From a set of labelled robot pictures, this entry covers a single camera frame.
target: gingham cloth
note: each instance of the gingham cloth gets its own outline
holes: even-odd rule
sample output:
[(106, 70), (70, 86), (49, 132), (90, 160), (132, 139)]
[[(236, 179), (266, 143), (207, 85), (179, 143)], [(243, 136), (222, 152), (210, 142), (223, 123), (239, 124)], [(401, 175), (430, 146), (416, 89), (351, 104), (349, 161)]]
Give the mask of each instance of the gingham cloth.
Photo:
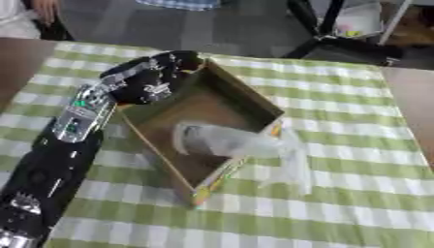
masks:
[(136, 0), (141, 4), (189, 11), (205, 11), (220, 6), (220, 0)]
[[(59, 44), (0, 117), (1, 181), (79, 85), (153, 53)], [(306, 142), (313, 194), (259, 189), (279, 162), (250, 160), (203, 206), (187, 209), (114, 117), (46, 247), (433, 247), (434, 178), (377, 68), (210, 56), (286, 111), (285, 125)]]

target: open box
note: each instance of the open box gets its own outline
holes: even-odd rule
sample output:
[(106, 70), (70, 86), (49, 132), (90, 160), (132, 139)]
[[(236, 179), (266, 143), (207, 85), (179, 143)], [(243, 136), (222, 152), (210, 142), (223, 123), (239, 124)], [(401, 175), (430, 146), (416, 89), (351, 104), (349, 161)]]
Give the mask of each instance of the open box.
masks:
[(172, 145), (174, 126), (182, 120), (201, 121), (255, 133), (276, 133), (284, 111), (250, 86), (206, 60), (170, 98), (144, 106), (122, 106), (118, 113), (133, 131), (131, 142), (150, 148), (179, 197), (201, 204), (243, 165), (246, 158), (182, 155)]

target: plastic bag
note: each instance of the plastic bag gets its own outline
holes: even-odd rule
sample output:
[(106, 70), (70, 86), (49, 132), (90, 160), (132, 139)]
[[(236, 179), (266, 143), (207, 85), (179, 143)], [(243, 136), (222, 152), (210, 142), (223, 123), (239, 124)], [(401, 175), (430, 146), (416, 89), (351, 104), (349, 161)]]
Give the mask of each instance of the plastic bag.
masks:
[(172, 141), (174, 148), (184, 155), (280, 158), (281, 168), (272, 169), (271, 177), (260, 188), (273, 183), (287, 183), (297, 185), (300, 195), (311, 193), (311, 171), (305, 146), (291, 129), (283, 129), (278, 139), (201, 122), (182, 121), (175, 126)]

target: table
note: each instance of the table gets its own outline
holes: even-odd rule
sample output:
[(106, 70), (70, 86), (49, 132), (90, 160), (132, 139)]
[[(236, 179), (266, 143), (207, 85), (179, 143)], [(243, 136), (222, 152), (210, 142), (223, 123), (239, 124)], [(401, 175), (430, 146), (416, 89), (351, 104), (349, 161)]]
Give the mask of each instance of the table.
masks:
[[(0, 47), (10, 41), (0, 40)], [(52, 49), (44, 43), (28, 45)], [(58, 45), (40, 73), (0, 116), (0, 181), (7, 179), (6, 171), (28, 148), (43, 120), (59, 111), (60, 96), (74, 92), (72, 86), (77, 83), (95, 82), (98, 72), (112, 64), (152, 52), (138, 47)], [(376, 68), (211, 56), (287, 109), (285, 120), (308, 140), (309, 152), (316, 152), (310, 158), (316, 178), (314, 194), (299, 198), (285, 185), (260, 191), (258, 183), (275, 162), (258, 162), (227, 180), (204, 206), (187, 210), (178, 205), (169, 188), (156, 184), (158, 176), (149, 161), (137, 164), (122, 132), (117, 132), (121, 123), (113, 119), (104, 149), (48, 247), (427, 247), (431, 243), (434, 177), (415, 144), (401, 141), (410, 133), (392, 106)], [(16, 82), (23, 83), (31, 71), (22, 70), (22, 78)], [(423, 98), (432, 89), (429, 79), (425, 80), (432, 74), (402, 69), (385, 69), (385, 74), (426, 157), (432, 161), (432, 114), (423, 112), (432, 106), (429, 97)], [(420, 75), (420, 79), (409, 78), (414, 85), (410, 86), (403, 76), (407, 74)], [(367, 102), (350, 104), (359, 101)], [(378, 106), (383, 101), (387, 105)], [(334, 113), (319, 109), (334, 109)], [(370, 111), (383, 114), (364, 115)], [(309, 119), (313, 112), (320, 112), (325, 119)], [(382, 133), (372, 121), (378, 121), (387, 131)], [(327, 126), (329, 132), (339, 135), (326, 134), (323, 122), (333, 126)], [(355, 130), (359, 134), (356, 139), (344, 135), (348, 128), (363, 123), (369, 128), (363, 128), (365, 133)], [(398, 126), (395, 130), (389, 125)], [(355, 146), (361, 143), (361, 147), (346, 146), (349, 141)], [(365, 141), (382, 147), (380, 152), (364, 147)], [(356, 160), (340, 158), (351, 156)]]
[[(14, 94), (27, 83), (51, 55), (56, 42), (0, 38), (0, 66), (16, 71), (0, 70), (6, 90), (0, 92), (0, 112)], [(434, 72), (416, 69), (383, 68), (385, 79), (398, 106), (420, 143), (423, 153), (434, 166)]]

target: gray floor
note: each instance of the gray floor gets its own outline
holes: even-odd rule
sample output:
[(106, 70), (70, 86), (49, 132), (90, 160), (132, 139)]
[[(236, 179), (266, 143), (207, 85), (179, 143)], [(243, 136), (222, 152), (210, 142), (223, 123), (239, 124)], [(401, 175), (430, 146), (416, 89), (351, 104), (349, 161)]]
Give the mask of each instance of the gray floor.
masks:
[(308, 34), (286, 16), (285, 0), (229, 0), (188, 12), (135, 0), (63, 0), (62, 18), (79, 41), (231, 55), (278, 57)]

